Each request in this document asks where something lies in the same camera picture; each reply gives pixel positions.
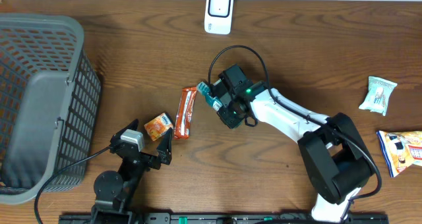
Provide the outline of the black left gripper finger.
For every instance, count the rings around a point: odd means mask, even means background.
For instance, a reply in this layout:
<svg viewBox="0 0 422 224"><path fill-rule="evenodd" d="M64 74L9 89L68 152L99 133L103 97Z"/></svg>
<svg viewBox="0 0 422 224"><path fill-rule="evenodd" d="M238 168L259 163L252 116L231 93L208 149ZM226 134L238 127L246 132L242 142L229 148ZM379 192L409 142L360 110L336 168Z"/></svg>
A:
<svg viewBox="0 0 422 224"><path fill-rule="evenodd" d="M173 129L169 128L166 133L163 135L163 138L156 148L158 152L158 157L160 159L160 163L165 165L170 165L172 160L171 154L171 142L173 139Z"/></svg>
<svg viewBox="0 0 422 224"><path fill-rule="evenodd" d="M119 132L115 133L110 140L111 144L115 144L118 141L122 140L120 139L120 136L127 130L127 129L131 129L131 130L137 130L138 128L138 119L133 120L132 122L130 122L125 128L122 128Z"/></svg>

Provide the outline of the teal Listerine mouthwash bottle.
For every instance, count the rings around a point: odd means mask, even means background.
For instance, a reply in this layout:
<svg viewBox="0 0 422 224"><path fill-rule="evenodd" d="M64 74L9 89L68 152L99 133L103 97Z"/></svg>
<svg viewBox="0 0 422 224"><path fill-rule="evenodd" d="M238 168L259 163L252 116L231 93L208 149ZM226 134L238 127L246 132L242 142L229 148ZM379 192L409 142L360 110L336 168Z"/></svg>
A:
<svg viewBox="0 0 422 224"><path fill-rule="evenodd" d="M205 82L200 82L197 84L196 90L204 96L206 103L215 111L219 111L223 106L221 101L216 96L211 94L210 87Z"/></svg>

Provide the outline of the small orange tissue pack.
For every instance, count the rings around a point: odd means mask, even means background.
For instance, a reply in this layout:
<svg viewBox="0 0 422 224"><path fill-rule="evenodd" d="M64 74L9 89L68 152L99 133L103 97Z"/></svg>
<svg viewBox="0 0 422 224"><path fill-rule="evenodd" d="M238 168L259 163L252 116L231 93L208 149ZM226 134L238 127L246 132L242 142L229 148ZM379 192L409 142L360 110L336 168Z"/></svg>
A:
<svg viewBox="0 0 422 224"><path fill-rule="evenodd" d="M174 128L171 117L167 113L161 113L144 125L144 128L152 141L162 137L170 128Z"/></svg>

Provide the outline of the orange red snack bar wrapper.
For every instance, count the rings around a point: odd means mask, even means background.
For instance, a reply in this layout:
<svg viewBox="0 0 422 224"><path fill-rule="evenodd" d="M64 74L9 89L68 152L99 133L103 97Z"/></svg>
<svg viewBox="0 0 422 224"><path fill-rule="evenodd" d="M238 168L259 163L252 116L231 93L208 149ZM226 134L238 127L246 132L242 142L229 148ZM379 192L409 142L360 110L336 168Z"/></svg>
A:
<svg viewBox="0 0 422 224"><path fill-rule="evenodd" d="M196 93L196 87L188 87L182 89L179 108L176 114L174 132L175 139L186 140L190 136L191 119L193 115L193 107L195 104Z"/></svg>

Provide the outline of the pale green snack packet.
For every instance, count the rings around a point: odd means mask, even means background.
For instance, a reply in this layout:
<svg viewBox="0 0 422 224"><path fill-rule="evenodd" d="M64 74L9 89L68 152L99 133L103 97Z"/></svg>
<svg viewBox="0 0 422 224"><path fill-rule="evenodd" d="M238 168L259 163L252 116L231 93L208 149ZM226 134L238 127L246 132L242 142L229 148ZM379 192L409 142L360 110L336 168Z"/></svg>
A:
<svg viewBox="0 0 422 224"><path fill-rule="evenodd" d="M383 78L370 76L368 93L359 109L386 115L391 93L398 84Z"/></svg>

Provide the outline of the yellow chips snack bag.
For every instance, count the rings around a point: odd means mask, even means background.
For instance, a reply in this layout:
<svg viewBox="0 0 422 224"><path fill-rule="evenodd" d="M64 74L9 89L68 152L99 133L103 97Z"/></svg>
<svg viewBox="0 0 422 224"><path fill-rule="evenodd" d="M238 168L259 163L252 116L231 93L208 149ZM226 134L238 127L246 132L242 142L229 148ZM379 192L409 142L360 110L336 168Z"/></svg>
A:
<svg viewBox="0 0 422 224"><path fill-rule="evenodd" d="M421 131L377 131L380 148L391 177L411 165L421 166Z"/></svg>

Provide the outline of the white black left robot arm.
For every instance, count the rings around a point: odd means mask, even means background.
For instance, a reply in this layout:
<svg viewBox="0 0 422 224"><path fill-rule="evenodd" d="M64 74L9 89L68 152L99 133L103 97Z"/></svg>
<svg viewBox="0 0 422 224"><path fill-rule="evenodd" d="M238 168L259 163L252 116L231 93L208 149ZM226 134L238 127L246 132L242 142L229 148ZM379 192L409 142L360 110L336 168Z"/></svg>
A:
<svg viewBox="0 0 422 224"><path fill-rule="evenodd" d="M158 154L152 155L142 151L144 138L137 128L135 119L111 137L110 152L118 155L122 164L117 171L104 171L94 181L96 199L89 223L136 223L138 215L129 206L143 174L171 163L173 129L164 132L156 148Z"/></svg>

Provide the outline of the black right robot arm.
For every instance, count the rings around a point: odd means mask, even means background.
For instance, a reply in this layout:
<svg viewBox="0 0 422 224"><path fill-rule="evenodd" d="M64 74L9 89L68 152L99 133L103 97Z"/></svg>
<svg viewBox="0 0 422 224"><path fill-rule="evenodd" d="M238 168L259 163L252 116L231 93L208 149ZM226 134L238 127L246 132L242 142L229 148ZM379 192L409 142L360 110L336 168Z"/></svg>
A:
<svg viewBox="0 0 422 224"><path fill-rule="evenodd" d="M265 82L247 79L211 84L207 102L220 119L235 128L252 118L291 138L299 147L309 180L318 196L314 221L345 223L349 209L372 176L380 175L353 121L345 114L315 113L290 101Z"/></svg>

